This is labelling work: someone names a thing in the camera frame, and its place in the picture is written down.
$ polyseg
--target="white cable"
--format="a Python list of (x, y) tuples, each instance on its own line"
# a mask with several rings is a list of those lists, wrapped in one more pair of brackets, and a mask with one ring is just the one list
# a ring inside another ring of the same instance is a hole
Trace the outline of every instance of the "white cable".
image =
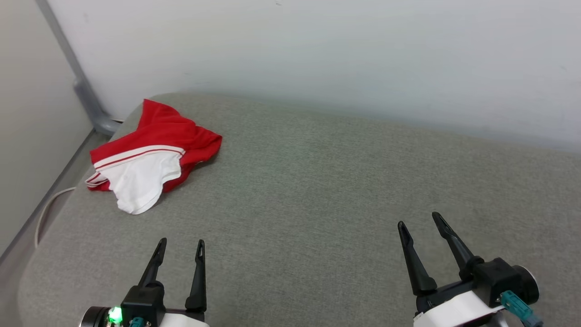
[(40, 213), (40, 216), (38, 217), (37, 228), (36, 228), (36, 231), (34, 232), (34, 247), (35, 248), (38, 247), (38, 234), (40, 233), (40, 224), (42, 223), (42, 220), (44, 219), (44, 216), (46, 216), (46, 213), (48, 212), (48, 208), (52, 205), (53, 202), (55, 202), (56, 198), (58, 198), (59, 195), (61, 195), (63, 193), (66, 193), (68, 191), (72, 191), (75, 188), (76, 187), (69, 187), (68, 189), (64, 189), (62, 191), (58, 191), (53, 196), (51, 196), (50, 199), (48, 199), (48, 201), (46, 202), (46, 204), (44, 205), (44, 208), (42, 209), (42, 211)]

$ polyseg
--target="floor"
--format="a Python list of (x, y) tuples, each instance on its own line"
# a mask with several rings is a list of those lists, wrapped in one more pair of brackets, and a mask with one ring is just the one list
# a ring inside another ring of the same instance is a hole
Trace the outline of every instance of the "floor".
[[(108, 139), (108, 137), (102, 134), (91, 132), (81, 148), (79, 148), (75, 154), (75, 157), (71, 159), (67, 168), (55, 183), (51, 195), (58, 191), (68, 189), (69, 187), (76, 186), (87, 169), (92, 166), (89, 151), (106, 143)], [(56, 218), (69, 198), (69, 195), (70, 192), (62, 194), (49, 208), (42, 224), (39, 237), (40, 241), (42, 241), (42, 231), (47, 230), (47, 228), (50, 227), (50, 224)], [(20, 283), (20, 277), (34, 253), (34, 232), (39, 214), (40, 213), (37, 213), (36, 216), (23, 227), (23, 230), (21, 231), (20, 236), (17, 237), (14, 246), (8, 250), (7, 256), (2, 262), (0, 262), (0, 289), (2, 290), (2, 292), (0, 292), (0, 321), (2, 322), (0, 325), (2, 326), (23, 327), (19, 316), (16, 295)]]

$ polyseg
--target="gray metal pole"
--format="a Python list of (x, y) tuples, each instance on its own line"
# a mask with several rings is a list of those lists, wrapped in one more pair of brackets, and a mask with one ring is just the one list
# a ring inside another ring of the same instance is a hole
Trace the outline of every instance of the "gray metal pole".
[(73, 73), (75, 75), (75, 81), (73, 88), (77, 94), (81, 104), (85, 108), (91, 123), (95, 130), (99, 133), (105, 135), (113, 135), (119, 126), (118, 122), (115, 122), (105, 114), (97, 96), (93, 92), (89, 81), (81, 65), (78, 62), (77, 56), (74, 54), (69, 41), (64, 36), (63, 30), (60, 28), (59, 21), (56, 20), (55, 13), (53, 13), (51, 6), (48, 4), (47, 0), (36, 0), (40, 11), (44, 15), (48, 26), (51, 28), (53, 34), (56, 37), (57, 42), (60, 45), (60, 49), (63, 51), (64, 56), (67, 58), (69, 65), (71, 66)]

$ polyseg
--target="green light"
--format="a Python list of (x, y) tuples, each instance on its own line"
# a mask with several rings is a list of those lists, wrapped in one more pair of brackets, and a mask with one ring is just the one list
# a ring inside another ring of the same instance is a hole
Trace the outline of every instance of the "green light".
[(121, 316), (121, 308), (120, 307), (113, 307), (109, 310), (109, 321), (114, 322), (119, 325), (119, 323), (123, 320)]

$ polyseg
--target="wall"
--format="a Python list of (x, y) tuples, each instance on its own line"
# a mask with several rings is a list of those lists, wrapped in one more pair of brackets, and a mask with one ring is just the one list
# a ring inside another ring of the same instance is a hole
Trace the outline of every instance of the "wall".
[(0, 254), (91, 131), (33, 0), (0, 2)]
[(576, 0), (49, 0), (109, 113), (196, 89), (581, 151)]

